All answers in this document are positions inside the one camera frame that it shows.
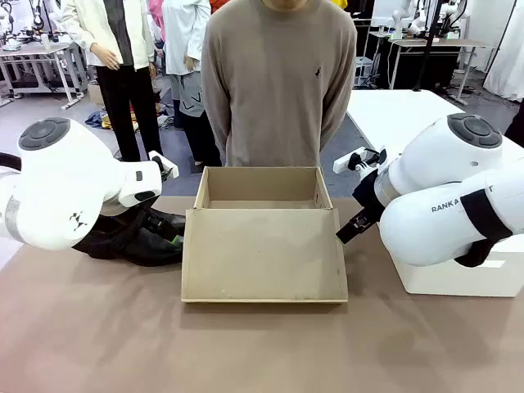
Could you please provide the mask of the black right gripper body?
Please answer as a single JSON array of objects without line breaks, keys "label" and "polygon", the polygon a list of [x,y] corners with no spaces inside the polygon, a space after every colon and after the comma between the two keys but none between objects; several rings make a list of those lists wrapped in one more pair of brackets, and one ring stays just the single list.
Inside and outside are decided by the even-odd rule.
[{"label": "black right gripper body", "polygon": [[366,175],[353,191],[353,198],[362,206],[362,210],[356,215],[361,224],[377,223],[384,211],[384,205],[379,201],[375,193],[375,181],[378,170],[374,169]]}]

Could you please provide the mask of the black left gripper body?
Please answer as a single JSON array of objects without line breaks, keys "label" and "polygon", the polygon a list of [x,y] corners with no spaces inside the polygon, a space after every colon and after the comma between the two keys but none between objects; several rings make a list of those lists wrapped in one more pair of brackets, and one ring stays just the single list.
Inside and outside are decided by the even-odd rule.
[{"label": "black left gripper body", "polygon": [[133,232],[140,228],[146,228],[147,218],[150,215],[161,217],[151,206],[135,206],[119,215],[103,215],[102,234],[115,236],[126,230]]}]

